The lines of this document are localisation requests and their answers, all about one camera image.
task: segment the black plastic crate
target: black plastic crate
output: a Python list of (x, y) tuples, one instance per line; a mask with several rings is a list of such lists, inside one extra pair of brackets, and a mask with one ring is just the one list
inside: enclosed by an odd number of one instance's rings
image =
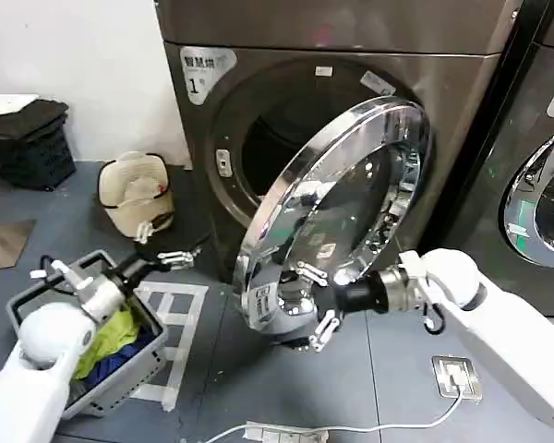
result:
[(53, 191), (73, 174), (65, 121), (62, 114), (22, 139), (0, 137), (0, 178), (14, 186)]

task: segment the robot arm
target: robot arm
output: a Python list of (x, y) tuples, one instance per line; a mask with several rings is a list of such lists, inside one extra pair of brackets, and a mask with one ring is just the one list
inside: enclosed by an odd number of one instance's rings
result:
[(442, 333), (447, 323), (530, 414), (554, 427), (554, 325), (524, 299), (502, 291), (461, 251), (436, 249), (423, 257), (409, 251), (401, 254), (401, 262), (361, 281), (334, 283), (331, 291), (319, 288), (317, 306), (326, 303), (331, 312), (321, 316), (310, 337), (314, 348), (328, 341), (331, 334), (325, 331), (332, 319), (340, 321), (339, 313), (426, 306), (441, 321), (435, 328), (426, 317), (427, 332)]
[(155, 259), (135, 254), (96, 278), (53, 260), (52, 267), (74, 288), (81, 308), (51, 303), (22, 322), (17, 344), (0, 371), (0, 442), (51, 441), (66, 408), (78, 360), (90, 348), (97, 329), (133, 296), (150, 272), (182, 269), (192, 259), (185, 252)]

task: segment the wall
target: wall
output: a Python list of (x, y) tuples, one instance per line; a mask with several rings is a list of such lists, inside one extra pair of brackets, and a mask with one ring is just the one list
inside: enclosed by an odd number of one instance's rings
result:
[(78, 160), (189, 163), (152, 0), (0, 0), (0, 92), (68, 103)]

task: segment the gray plastic basket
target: gray plastic basket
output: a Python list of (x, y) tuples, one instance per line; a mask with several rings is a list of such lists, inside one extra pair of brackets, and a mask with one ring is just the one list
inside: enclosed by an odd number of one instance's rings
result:
[[(88, 272), (89, 275), (96, 277), (103, 269), (113, 267), (114, 262), (106, 252), (97, 250), (76, 261), (71, 266), (78, 266)], [(66, 288), (64, 278), (59, 273), (50, 276), (49, 282)], [(12, 297), (6, 304), (6, 313), (17, 334), (18, 327), (28, 314), (40, 306), (52, 302), (78, 305), (76, 297), (55, 293), (43, 282), (35, 284), (27, 291)], [(132, 297), (127, 302), (127, 306), (141, 320), (143, 327), (151, 329), (154, 339), (91, 390), (78, 394), (77, 390), (71, 386), (70, 399), (62, 418), (70, 419), (77, 413), (98, 417), (107, 415), (131, 397), (131, 394), (140, 385), (148, 382), (156, 375), (166, 363), (164, 358), (164, 344), (168, 337), (166, 325), (158, 319), (147, 303), (143, 303), (137, 297)]]

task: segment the green cloth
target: green cloth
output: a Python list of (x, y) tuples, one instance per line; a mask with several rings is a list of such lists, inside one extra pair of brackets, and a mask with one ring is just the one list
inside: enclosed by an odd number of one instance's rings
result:
[(89, 350), (80, 358), (74, 379), (84, 378), (103, 358), (119, 352), (126, 344), (133, 343), (138, 332), (139, 323), (134, 321), (130, 310), (114, 313), (96, 334)]

